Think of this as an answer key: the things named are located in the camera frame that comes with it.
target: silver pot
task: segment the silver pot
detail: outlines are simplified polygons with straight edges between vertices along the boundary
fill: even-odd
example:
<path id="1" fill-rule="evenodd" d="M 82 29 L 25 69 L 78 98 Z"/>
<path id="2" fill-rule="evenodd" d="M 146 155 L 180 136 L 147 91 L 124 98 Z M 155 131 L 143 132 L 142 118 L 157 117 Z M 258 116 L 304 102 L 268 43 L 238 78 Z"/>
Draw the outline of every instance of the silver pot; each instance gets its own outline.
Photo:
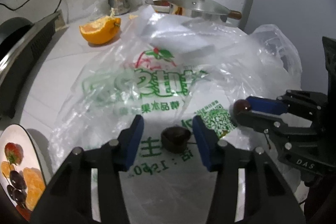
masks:
<path id="1" fill-rule="evenodd" d="M 201 17 L 207 21 L 226 22 L 227 18 L 241 19 L 242 14 L 213 0 L 167 0 L 170 4 L 169 13 L 187 17 Z"/>

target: blue gripper pad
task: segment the blue gripper pad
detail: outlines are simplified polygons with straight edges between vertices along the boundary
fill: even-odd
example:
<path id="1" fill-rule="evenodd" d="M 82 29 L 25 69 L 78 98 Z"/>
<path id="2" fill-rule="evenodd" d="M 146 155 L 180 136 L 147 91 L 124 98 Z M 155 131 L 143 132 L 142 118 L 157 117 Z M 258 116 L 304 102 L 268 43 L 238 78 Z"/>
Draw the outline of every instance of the blue gripper pad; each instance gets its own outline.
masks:
<path id="1" fill-rule="evenodd" d="M 246 100 L 250 103 L 252 110 L 254 111 L 281 115 L 283 113 L 287 113 L 288 110 L 288 105 L 280 100 L 272 100 L 254 96 L 247 97 Z"/>
<path id="2" fill-rule="evenodd" d="M 143 127 L 143 117 L 136 115 L 131 126 L 120 132 L 118 137 L 120 148 L 114 156 L 114 163 L 118 164 L 122 171 L 128 171 L 134 163 Z"/>
<path id="3" fill-rule="evenodd" d="M 223 164 L 223 154 L 217 148 L 217 134 L 206 128 L 200 116 L 193 118 L 193 133 L 203 165 L 209 172 L 218 171 Z"/>

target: printed plastic bag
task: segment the printed plastic bag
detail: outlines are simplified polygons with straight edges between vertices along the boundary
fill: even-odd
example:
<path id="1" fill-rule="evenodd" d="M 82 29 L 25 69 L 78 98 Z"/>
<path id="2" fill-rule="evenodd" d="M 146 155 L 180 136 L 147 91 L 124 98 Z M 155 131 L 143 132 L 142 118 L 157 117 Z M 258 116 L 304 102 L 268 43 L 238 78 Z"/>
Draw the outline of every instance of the printed plastic bag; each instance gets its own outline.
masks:
<path id="1" fill-rule="evenodd" d="M 49 140 L 53 171 L 73 147 L 97 148 L 141 114 L 145 125 L 135 163 L 120 173 L 131 223 L 205 223 L 216 174 L 202 165 L 192 138 L 180 155 L 163 149 L 160 141 L 167 127 L 191 130 L 191 119 L 198 114 L 219 138 L 236 147 L 262 145 L 295 190 L 299 173 L 276 160 L 274 145 L 268 151 L 263 134 L 236 128 L 230 119 L 237 99 L 275 98 L 287 88 L 300 88 L 297 52 L 282 33 L 273 35 L 280 42 L 270 52 L 270 40 L 267 44 L 235 28 L 145 9 L 74 83 Z M 286 69 L 283 58 L 291 60 Z M 268 64 L 273 65 L 263 70 Z M 96 179 L 93 173 L 92 193 L 97 193 Z M 236 220 L 244 216 L 244 181 L 240 172 Z M 99 220 L 96 194 L 92 207 Z"/>

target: green leaf graphic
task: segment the green leaf graphic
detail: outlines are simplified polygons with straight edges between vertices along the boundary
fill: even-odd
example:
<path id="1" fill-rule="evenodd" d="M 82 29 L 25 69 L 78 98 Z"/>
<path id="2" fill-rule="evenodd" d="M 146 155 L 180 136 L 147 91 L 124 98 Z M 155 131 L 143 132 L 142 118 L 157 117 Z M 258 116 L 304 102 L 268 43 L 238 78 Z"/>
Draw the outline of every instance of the green leaf graphic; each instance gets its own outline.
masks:
<path id="1" fill-rule="evenodd" d="M 168 50 L 159 50 L 159 54 L 162 55 L 163 58 L 174 58 Z"/>

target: stainless steel cup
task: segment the stainless steel cup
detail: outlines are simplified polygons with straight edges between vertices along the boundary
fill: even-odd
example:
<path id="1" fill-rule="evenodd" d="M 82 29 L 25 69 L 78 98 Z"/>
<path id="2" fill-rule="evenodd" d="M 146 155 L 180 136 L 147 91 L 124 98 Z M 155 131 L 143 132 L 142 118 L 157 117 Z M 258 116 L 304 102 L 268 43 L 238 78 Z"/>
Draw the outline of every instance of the stainless steel cup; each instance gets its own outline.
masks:
<path id="1" fill-rule="evenodd" d="M 114 14 L 122 15 L 130 10 L 129 0 L 108 0 L 110 8 L 114 9 Z"/>

